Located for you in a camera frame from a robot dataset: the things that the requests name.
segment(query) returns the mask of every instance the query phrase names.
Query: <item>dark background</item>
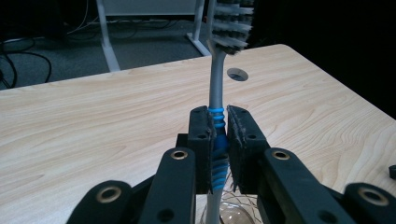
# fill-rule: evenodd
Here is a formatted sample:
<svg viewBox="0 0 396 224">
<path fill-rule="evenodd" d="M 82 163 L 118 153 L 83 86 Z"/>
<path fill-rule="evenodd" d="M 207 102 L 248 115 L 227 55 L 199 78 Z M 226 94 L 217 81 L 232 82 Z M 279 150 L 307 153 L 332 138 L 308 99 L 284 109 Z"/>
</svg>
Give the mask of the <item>dark background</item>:
<svg viewBox="0 0 396 224">
<path fill-rule="evenodd" d="M 396 118 L 393 0 L 257 0 L 249 47 L 286 44 Z M 85 15 L 80 0 L 2 0 L 0 40 L 63 40 Z M 96 17 L 90 1 L 90 17 Z"/>
</svg>

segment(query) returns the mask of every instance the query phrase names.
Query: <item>toothbrush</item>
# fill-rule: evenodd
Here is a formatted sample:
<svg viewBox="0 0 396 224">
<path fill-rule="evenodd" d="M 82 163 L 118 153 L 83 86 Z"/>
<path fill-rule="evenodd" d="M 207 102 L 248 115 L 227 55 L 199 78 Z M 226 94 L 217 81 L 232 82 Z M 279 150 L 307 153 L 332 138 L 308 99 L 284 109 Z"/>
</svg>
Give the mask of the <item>toothbrush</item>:
<svg viewBox="0 0 396 224">
<path fill-rule="evenodd" d="M 248 45 L 254 0 L 210 0 L 207 27 L 212 54 L 209 108 L 216 128 L 212 151 L 212 194 L 207 194 L 206 224 L 219 224 L 219 206 L 228 170 L 228 141 L 223 115 L 223 67 L 227 54 L 235 55 Z"/>
</svg>

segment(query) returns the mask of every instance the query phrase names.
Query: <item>blue rubber grip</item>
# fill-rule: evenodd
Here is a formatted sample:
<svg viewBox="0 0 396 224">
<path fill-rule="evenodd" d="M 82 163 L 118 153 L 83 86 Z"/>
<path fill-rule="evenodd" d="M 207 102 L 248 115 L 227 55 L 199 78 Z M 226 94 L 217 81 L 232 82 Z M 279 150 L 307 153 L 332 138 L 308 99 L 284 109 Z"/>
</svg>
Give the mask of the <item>blue rubber grip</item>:
<svg viewBox="0 0 396 224">
<path fill-rule="evenodd" d="M 213 190 L 223 189 L 228 170 L 228 140 L 224 130 L 224 108 L 208 108 L 208 111 L 212 114 L 217 130 L 215 145 L 212 151 L 212 188 Z"/>
</svg>

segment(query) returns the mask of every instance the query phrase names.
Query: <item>toothbrush bristles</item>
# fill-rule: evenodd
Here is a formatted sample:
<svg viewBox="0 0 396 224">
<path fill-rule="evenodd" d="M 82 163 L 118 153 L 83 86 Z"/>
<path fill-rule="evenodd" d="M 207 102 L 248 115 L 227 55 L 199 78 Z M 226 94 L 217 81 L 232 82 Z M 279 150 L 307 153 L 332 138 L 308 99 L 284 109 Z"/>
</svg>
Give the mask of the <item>toothbrush bristles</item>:
<svg viewBox="0 0 396 224">
<path fill-rule="evenodd" d="M 248 43 L 254 0 L 218 0 L 212 23 L 215 46 L 234 55 Z"/>
</svg>

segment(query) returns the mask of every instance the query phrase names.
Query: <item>toothbrush head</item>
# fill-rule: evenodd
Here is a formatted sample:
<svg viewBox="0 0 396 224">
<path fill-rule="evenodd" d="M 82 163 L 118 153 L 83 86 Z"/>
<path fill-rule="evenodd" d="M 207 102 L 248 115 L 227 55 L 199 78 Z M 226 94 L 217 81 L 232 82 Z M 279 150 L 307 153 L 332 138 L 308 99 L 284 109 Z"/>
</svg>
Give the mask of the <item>toothbrush head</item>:
<svg viewBox="0 0 396 224">
<path fill-rule="evenodd" d="M 253 20 L 254 0 L 211 0 L 209 42 L 227 54 L 244 49 Z"/>
</svg>

